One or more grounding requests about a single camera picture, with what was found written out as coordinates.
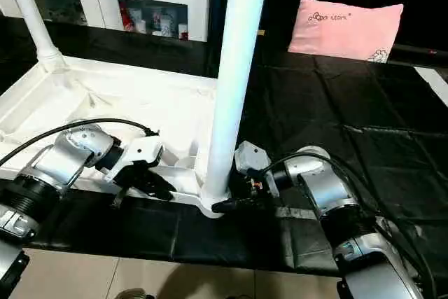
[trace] black cylinder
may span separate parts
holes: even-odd
[[[362,235],[375,232],[374,218],[366,218],[357,204],[330,210],[321,218],[323,231],[332,248]]]
[[[40,223],[60,200],[57,190],[43,181],[19,175],[0,189],[0,203]]]
[[[120,159],[122,154],[123,149],[114,142],[109,152],[104,157],[102,157],[99,162],[97,162],[95,168],[99,171],[101,171],[103,168],[111,170],[112,167],[115,166],[117,161]]]

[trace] black cable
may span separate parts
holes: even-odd
[[[29,141],[26,141],[25,143],[18,146],[17,148],[12,150],[10,153],[8,153],[4,157],[2,157],[2,159],[0,159],[0,167],[2,165],[4,165],[5,162],[10,160],[14,155],[17,155],[19,152],[25,150],[27,147],[31,146],[32,144],[36,143],[37,141],[39,141],[43,138],[46,138],[52,134],[55,134],[55,133],[58,133],[58,132],[61,132],[61,131],[67,130],[67,129],[71,129],[72,127],[78,127],[78,126],[83,126],[83,125],[93,124],[93,123],[128,124],[128,125],[135,126],[135,127],[142,129],[145,132],[146,136],[152,136],[152,135],[156,134],[149,127],[146,127],[146,126],[136,123],[136,122],[132,122],[131,120],[125,120],[125,119],[119,119],[119,118],[94,118],[94,119],[81,120],[79,122],[69,123],[69,124],[66,124],[63,126],[56,127],[55,129],[51,129],[51,130],[44,132],[38,136],[35,136],[34,138],[31,138]]]
[[[433,274],[431,272],[431,269],[429,268],[428,261],[423,256],[423,254],[418,250],[417,246],[414,243],[414,240],[411,238],[409,233],[401,226],[401,222],[396,218],[395,215],[392,214],[391,211],[389,211],[388,207],[382,202],[382,200],[379,196],[379,193],[377,192],[376,188],[373,186],[373,183],[368,183],[366,180],[364,180],[353,169],[353,167],[348,165],[345,161],[343,161],[342,159],[335,157],[333,155],[331,155],[330,157],[334,158],[334,160],[329,159],[323,155],[316,154],[316,153],[296,152],[296,153],[292,153],[290,155],[287,155],[284,158],[278,159],[277,161],[273,162],[266,168],[262,169],[260,171],[260,174],[262,176],[264,176],[268,171],[270,171],[273,167],[277,166],[278,164],[281,164],[281,163],[283,163],[287,160],[290,160],[292,158],[298,158],[298,157],[318,158],[320,160],[323,160],[323,161],[329,163],[330,165],[332,165],[332,167],[336,168],[338,171],[343,172],[345,176],[348,176],[347,171],[349,171],[350,173],[352,173],[352,175],[354,177],[356,177],[356,179],[361,183],[361,185],[366,189],[366,191],[369,192],[369,194],[373,197],[375,202],[378,204],[379,210],[384,214],[384,217],[387,218],[388,220],[390,220],[393,224],[395,224],[395,226],[397,227],[400,234],[405,238],[405,240],[407,241],[407,243],[409,244],[411,249],[414,251],[415,255],[417,256],[417,258],[419,260],[419,263],[417,263],[413,258],[411,258],[409,253],[406,252],[405,255],[408,256],[409,258],[411,258],[409,261],[410,261],[410,263],[413,264],[413,266],[414,266],[414,264],[419,266],[418,269],[416,268],[416,270],[418,270],[420,275],[425,279],[423,282],[427,286],[428,291],[430,292],[429,298],[436,299],[437,298],[437,289],[436,289]],[[359,190],[357,190],[356,187],[352,190],[352,192],[355,193],[355,196],[358,198],[358,201],[362,205],[370,207],[363,201],[363,198],[361,197],[361,194],[359,193]],[[398,246],[400,247],[399,249],[405,251],[405,249],[402,246],[400,246],[399,244],[398,244]]]

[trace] silver robot arm segment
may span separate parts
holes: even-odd
[[[307,146],[298,152],[330,159],[329,154],[318,146]],[[235,163],[237,170],[247,175],[249,169],[259,172],[271,161],[263,149],[245,141],[235,151]],[[303,190],[313,204],[343,277],[338,284],[341,298],[423,298],[396,250],[376,231],[375,220],[363,216],[354,192],[336,175],[329,162],[298,156],[273,167],[268,173],[262,183],[269,186],[271,195],[275,195],[273,190],[296,187]],[[265,197],[263,190],[266,187],[258,189],[258,197]]]
[[[0,299],[10,295],[28,264],[22,245],[35,236],[84,167],[95,167],[125,191],[136,187],[169,200],[172,186],[148,170],[158,165],[162,152],[158,134],[121,148],[96,124],[61,132],[53,145],[39,151],[0,188]]]

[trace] white plastic stand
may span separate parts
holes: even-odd
[[[36,44],[39,64],[47,73],[57,74],[64,70],[67,75],[73,69],[78,74],[80,71],[90,74],[89,71],[93,73],[93,69],[97,68],[94,76],[98,77],[98,71],[108,74],[114,71],[129,74],[143,71],[118,64],[62,57],[51,41],[35,1],[17,0],[17,3]],[[228,0],[227,2],[213,132],[205,183],[199,189],[191,188],[191,183],[185,185],[180,183],[180,186],[176,186],[178,192],[173,193],[175,202],[194,204],[208,217],[219,217],[220,214],[211,211],[211,206],[230,196],[227,187],[228,174],[232,165],[262,7],[263,0]],[[3,104],[0,109],[6,109],[6,102],[14,104],[15,95],[26,96],[27,88],[32,81],[40,83],[44,80],[44,78],[37,78],[41,75],[35,74],[35,72],[34,69],[30,70],[26,76],[23,76],[23,79],[14,85],[14,88],[12,87],[2,95],[3,99],[0,97],[0,102]],[[181,181],[176,178],[176,174],[172,178],[173,183]]]
[[[37,58],[48,72],[65,68],[61,52],[53,45],[34,0],[16,0],[37,49]]]
[[[202,201],[207,205],[228,198],[228,174],[262,8],[263,0],[227,0],[209,164],[201,189]]]

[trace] pink pillow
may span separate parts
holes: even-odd
[[[403,5],[361,8],[300,0],[289,52],[386,62]]]

